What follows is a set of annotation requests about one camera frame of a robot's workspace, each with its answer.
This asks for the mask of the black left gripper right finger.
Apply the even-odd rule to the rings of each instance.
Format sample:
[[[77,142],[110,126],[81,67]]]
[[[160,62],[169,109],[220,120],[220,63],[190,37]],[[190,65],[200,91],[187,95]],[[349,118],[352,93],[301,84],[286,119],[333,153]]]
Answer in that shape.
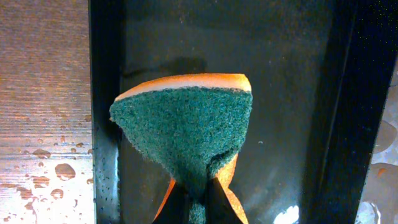
[[[243,224],[216,177],[206,185],[205,210],[207,224]]]

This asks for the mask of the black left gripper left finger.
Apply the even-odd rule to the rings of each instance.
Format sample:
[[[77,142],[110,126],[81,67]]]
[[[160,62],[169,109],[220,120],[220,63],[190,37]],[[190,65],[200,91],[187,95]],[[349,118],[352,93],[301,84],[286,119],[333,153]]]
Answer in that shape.
[[[171,182],[152,224],[188,224],[190,196],[185,188]]]

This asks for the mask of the green orange sponge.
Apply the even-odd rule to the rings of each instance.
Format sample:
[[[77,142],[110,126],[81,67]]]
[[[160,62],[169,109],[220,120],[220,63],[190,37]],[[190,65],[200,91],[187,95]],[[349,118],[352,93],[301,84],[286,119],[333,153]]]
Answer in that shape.
[[[251,90],[240,73],[175,75],[131,88],[109,109],[135,149],[170,174],[169,189],[186,189],[190,223],[206,222],[204,196],[211,179],[219,180],[238,220],[247,222],[229,186],[248,131]]]

